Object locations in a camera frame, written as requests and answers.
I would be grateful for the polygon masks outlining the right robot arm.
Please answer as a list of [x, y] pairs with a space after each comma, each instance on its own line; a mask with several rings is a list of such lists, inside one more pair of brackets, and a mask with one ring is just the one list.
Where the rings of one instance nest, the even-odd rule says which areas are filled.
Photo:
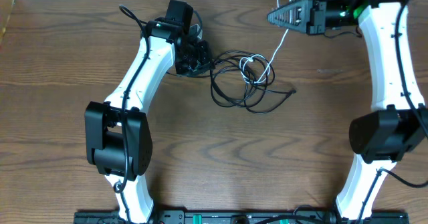
[[407, 35], [409, 0], [292, 0], [267, 20], [308, 35], [357, 26], [366, 43], [372, 81], [369, 114], [354, 119], [347, 180], [325, 223], [407, 223], [405, 213], [373, 213], [386, 177], [427, 137], [427, 105], [415, 78]]

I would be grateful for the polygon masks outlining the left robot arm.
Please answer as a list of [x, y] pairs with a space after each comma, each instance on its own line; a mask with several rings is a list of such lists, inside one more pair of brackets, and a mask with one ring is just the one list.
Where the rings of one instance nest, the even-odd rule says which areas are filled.
[[215, 67], [202, 24], [191, 23], [196, 11], [188, 3], [170, 0], [166, 15], [148, 22], [119, 8], [139, 25], [138, 52], [113, 93], [90, 102], [84, 113], [87, 160], [112, 185], [119, 209], [77, 212], [74, 223], [160, 223], [145, 177], [153, 148], [150, 103], [170, 68], [194, 78]]

